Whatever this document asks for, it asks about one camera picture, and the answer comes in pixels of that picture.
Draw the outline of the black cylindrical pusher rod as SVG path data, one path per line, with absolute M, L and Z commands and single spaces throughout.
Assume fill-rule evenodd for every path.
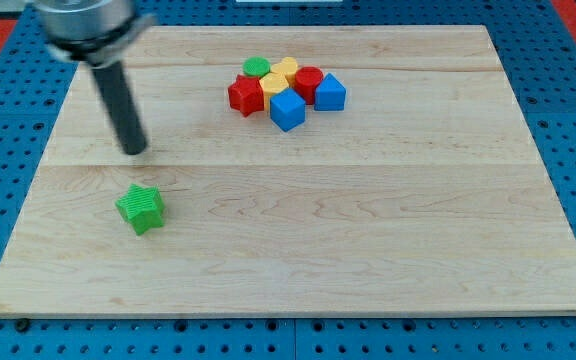
M 110 124 L 124 154 L 144 152 L 148 142 L 121 61 L 92 69 Z

